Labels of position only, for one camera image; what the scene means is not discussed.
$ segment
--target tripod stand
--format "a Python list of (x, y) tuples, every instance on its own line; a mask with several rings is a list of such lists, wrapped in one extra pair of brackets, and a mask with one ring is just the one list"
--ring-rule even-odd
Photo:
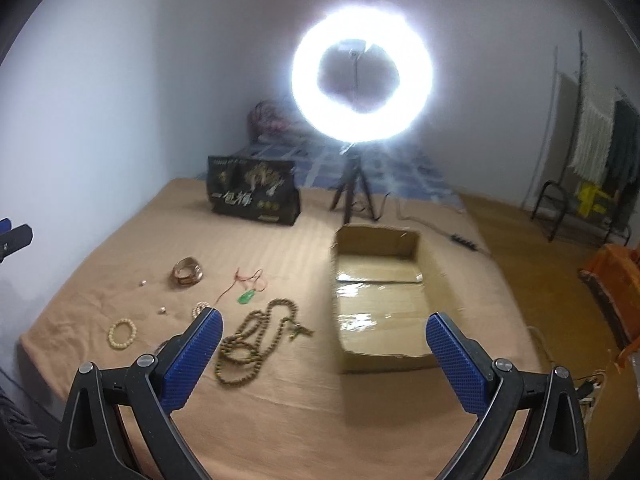
[(344, 197), (344, 220), (343, 224), (348, 224), (351, 222), (351, 216), (353, 215), (353, 199), (355, 196), (356, 184), (358, 179), (360, 179), (360, 183), (362, 184), (362, 190), (364, 191), (368, 216), (374, 221), (377, 222), (378, 218), (376, 217), (376, 213), (374, 211), (373, 202), (371, 201), (371, 191), (369, 188), (369, 183), (367, 182), (367, 177), (364, 174), (362, 169), (362, 158), (360, 156), (360, 150), (352, 145), (347, 148), (344, 152), (347, 157), (347, 162), (344, 167), (344, 171), (342, 172), (342, 177), (340, 179), (340, 184), (338, 184), (338, 188), (335, 190), (334, 201), (331, 203), (330, 210), (333, 211), (335, 207), (340, 202), (340, 197), (343, 192), (346, 191)]

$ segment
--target hanging clothes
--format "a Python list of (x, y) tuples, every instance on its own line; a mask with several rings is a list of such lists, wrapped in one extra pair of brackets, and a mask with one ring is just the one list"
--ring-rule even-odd
[(638, 190), (640, 190), (640, 179), (631, 182), (625, 186), (618, 198), (618, 209), (616, 215), (612, 219), (613, 227), (616, 229), (624, 229), (631, 220), (631, 215), (634, 213), (636, 207), (636, 200), (638, 199)]
[(636, 111), (623, 100), (616, 102), (616, 115), (607, 157), (607, 177), (603, 187), (622, 192), (627, 184), (638, 178), (640, 170), (639, 118)]
[(587, 182), (598, 186), (607, 173), (606, 163), (613, 133), (616, 88), (587, 58), (582, 76), (580, 121), (569, 167)]

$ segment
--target ring light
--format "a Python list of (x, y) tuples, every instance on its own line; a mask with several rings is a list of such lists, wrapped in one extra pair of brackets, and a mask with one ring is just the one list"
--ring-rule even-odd
[[(400, 79), (386, 104), (369, 113), (357, 113), (318, 87), (325, 51), (354, 39), (385, 50)], [(302, 39), (293, 60), (291, 89), (312, 126), (338, 140), (361, 142), (386, 139), (407, 129), (424, 107), (432, 76), (429, 54), (404, 19), (371, 7), (348, 7), (329, 15)]]

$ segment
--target tan bedsheet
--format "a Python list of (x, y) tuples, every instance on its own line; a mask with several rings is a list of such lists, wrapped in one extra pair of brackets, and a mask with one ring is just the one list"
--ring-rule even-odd
[[(87, 258), (22, 336), (22, 344), (64, 398), (80, 363), (91, 360), (101, 368), (131, 364), (181, 333), (194, 304), (213, 303), (232, 283), (237, 267), (244, 274), (262, 268), (269, 282), (265, 292), (240, 305), (242, 287), (236, 285), (218, 304), (225, 334), (249, 310), (273, 298), (295, 300), (300, 321), (316, 333), (293, 342), (283, 339), (259, 377), (240, 389), (220, 386), (209, 364), (186, 407), (174, 412), (174, 421), (213, 478), (434, 478), (475, 417), (462, 410), (439, 368), (336, 373), (329, 247), (342, 215), (327, 211), (331, 195), (303, 189), (302, 215), (295, 226), (284, 227), (214, 215), (203, 182), (174, 180)], [(480, 240), (465, 213), (415, 201), (405, 203), (404, 213)], [(392, 202), (382, 223), (410, 226), (431, 241), (464, 307), (468, 336), (493, 357), (507, 357), (520, 369), (538, 369), (532, 341), (495, 263), (418, 224), (396, 221)], [(168, 273), (186, 256), (201, 262), (205, 277), (190, 288), (173, 288)], [(141, 280), (145, 286), (139, 286)], [(167, 315), (157, 314), (161, 306)], [(138, 338), (128, 349), (115, 351), (106, 333), (121, 317), (136, 323)], [(132, 420), (130, 413), (126, 417)], [(128, 426), (143, 454), (140, 434)], [(490, 478), (500, 476), (518, 432), (510, 433)]]

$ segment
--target bed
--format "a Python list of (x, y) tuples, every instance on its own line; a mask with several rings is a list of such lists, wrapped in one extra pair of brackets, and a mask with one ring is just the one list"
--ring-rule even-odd
[[(263, 269), (268, 287), (250, 304), (237, 302), (242, 288), (236, 286), (216, 305), (225, 319), (225, 335), (235, 331), (249, 310), (263, 308), (273, 298), (296, 301), (300, 322), (315, 333), (284, 340), (258, 378), (242, 388), (220, 385), (213, 365), (207, 366), (185, 408), (174, 412), (174, 421), (210, 475), (222, 480), (434, 478), (475, 417), (462, 410), (438, 368), (338, 373), (329, 247), (342, 215), (328, 211), (330, 190), (303, 187), (301, 195), (302, 213), (294, 226), (286, 227), (217, 216), (210, 211), (203, 181), (170, 182), (82, 263), (21, 336), (22, 346), (64, 399), (80, 363), (130, 365), (183, 332), (193, 306), (199, 301), (213, 304), (238, 267), (245, 274)], [(461, 210), (434, 200), (405, 200), (402, 207), (407, 215), (428, 218), (483, 246)], [(520, 369), (540, 369), (495, 262), (420, 224), (399, 221), (393, 208), (381, 223), (416, 229), (430, 243), (460, 300), (468, 336)], [(168, 275), (186, 256), (200, 261), (205, 277), (177, 289)], [(164, 315), (158, 314), (162, 306)], [(136, 323), (138, 337), (129, 348), (116, 351), (108, 345), (107, 332), (123, 317)], [(146, 471), (158, 478), (131, 414), (124, 415)], [(500, 476), (523, 421), (518, 418), (488, 478)]]
[[(235, 155), (295, 162), (298, 187), (335, 189), (344, 167), (340, 152), (347, 146), (315, 131), (290, 98), (262, 101), (249, 114), (251, 143)], [(371, 192), (391, 193), (464, 209), (419, 139), (402, 134), (391, 139), (360, 144), (362, 162)]]

